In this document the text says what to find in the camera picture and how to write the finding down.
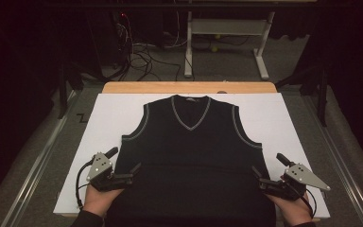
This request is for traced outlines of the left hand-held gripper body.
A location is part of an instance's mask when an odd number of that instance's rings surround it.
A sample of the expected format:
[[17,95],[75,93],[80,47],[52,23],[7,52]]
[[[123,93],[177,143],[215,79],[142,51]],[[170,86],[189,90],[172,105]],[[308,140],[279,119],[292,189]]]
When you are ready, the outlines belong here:
[[107,158],[102,152],[94,156],[86,180],[98,191],[125,189],[132,185],[132,175],[115,175],[111,158]]

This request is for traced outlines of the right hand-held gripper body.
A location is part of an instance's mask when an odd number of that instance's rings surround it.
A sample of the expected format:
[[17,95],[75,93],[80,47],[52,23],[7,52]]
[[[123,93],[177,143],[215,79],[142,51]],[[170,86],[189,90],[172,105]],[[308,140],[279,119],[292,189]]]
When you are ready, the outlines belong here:
[[327,183],[303,164],[295,164],[287,168],[278,181],[259,177],[258,182],[259,188],[265,194],[288,201],[296,201],[302,197],[308,185],[324,191],[331,190]]

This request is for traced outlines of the black knit vest grey trim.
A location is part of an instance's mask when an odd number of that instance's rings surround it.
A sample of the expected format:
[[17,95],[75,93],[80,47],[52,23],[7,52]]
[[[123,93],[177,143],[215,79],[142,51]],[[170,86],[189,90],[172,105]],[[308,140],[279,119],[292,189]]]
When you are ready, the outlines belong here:
[[208,96],[145,104],[138,128],[122,138],[115,171],[140,168],[112,203],[107,227],[275,227],[274,204],[253,172],[268,172],[262,146],[239,109]]

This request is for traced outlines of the person's left hand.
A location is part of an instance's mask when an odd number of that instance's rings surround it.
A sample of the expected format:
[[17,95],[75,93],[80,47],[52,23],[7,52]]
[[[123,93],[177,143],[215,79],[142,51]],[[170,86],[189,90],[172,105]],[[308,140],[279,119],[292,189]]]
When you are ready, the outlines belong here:
[[88,185],[85,194],[83,210],[104,217],[112,202],[123,192],[122,189],[100,192]]

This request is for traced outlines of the person's right hand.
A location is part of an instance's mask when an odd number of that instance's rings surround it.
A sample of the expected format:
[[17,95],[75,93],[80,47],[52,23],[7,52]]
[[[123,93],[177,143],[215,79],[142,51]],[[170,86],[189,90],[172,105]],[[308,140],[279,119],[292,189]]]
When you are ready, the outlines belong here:
[[290,226],[298,226],[312,221],[310,208],[305,204],[308,201],[307,194],[304,194],[304,200],[287,201],[281,198],[267,195],[281,210],[282,216]]

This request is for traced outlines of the white board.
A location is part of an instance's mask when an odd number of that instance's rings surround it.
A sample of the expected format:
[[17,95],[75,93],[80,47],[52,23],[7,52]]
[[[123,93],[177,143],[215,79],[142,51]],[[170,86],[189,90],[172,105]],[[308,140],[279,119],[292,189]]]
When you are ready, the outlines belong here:
[[[68,218],[77,215],[75,187],[82,165],[94,154],[120,146],[121,136],[133,132],[140,123],[143,105],[166,97],[166,94],[100,94],[97,97],[53,210],[55,214]],[[263,145],[271,179],[279,179],[285,170],[276,159],[278,153],[295,163],[310,166],[281,94],[211,94],[210,97],[239,107],[246,134]]]

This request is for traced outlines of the black stand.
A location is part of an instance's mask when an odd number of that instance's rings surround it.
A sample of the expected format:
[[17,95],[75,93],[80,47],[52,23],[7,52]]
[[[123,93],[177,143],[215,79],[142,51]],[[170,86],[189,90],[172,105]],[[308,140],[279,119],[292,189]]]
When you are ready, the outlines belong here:
[[82,90],[83,82],[81,71],[78,64],[74,61],[63,62],[59,68],[59,94],[60,94],[60,113],[59,119],[62,119],[68,109],[67,85],[73,90]]
[[325,111],[327,104],[328,75],[322,65],[309,66],[303,70],[293,73],[291,76],[275,83],[277,89],[287,84],[301,83],[300,93],[302,96],[318,95],[317,117],[323,127],[326,127]]

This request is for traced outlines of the wooden table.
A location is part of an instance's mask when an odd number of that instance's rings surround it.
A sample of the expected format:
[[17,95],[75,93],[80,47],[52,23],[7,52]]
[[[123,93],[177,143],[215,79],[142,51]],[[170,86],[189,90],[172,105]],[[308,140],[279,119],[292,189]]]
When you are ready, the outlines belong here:
[[113,81],[103,94],[267,94],[276,93],[271,82],[247,81]]

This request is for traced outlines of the metal floor rail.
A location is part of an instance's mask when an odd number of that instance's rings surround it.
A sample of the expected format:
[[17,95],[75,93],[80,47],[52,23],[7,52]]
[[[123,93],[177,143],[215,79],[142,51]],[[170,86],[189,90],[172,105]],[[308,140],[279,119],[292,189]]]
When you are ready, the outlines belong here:
[[312,98],[304,96],[302,99],[320,129],[322,137],[327,145],[326,150],[330,156],[332,166],[337,172],[337,175],[345,188],[346,194],[350,198],[350,201],[363,224],[363,193],[361,192],[358,183],[354,180],[354,175],[344,163],[343,157],[337,148],[337,144],[333,141],[329,130],[326,126],[321,124],[320,118],[317,116],[316,105],[313,103]]
[[3,198],[9,208],[4,212],[0,227],[17,227],[20,223],[68,119],[67,114],[78,97],[79,93],[76,91],[66,95],[67,106],[62,112],[60,95],[54,95],[53,109],[33,132],[15,159],[2,187],[5,192]]

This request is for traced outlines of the white metal desk frame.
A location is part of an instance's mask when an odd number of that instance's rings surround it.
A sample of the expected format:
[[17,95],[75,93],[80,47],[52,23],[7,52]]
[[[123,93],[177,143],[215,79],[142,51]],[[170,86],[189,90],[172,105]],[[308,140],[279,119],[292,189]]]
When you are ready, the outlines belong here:
[[257,48],[253,48],[252,54],[255,58],[261,79],[268,80],[269,75],[263,59],[263,52],[274,15],[275,12],[272,11],[268,14],[268,18],[264,20],[194,19],[192,12],[189,11],[187,17],[184,75],[187,78],[193,76],[192,37],[194,35],[248,35],[261,37],[260,45]]

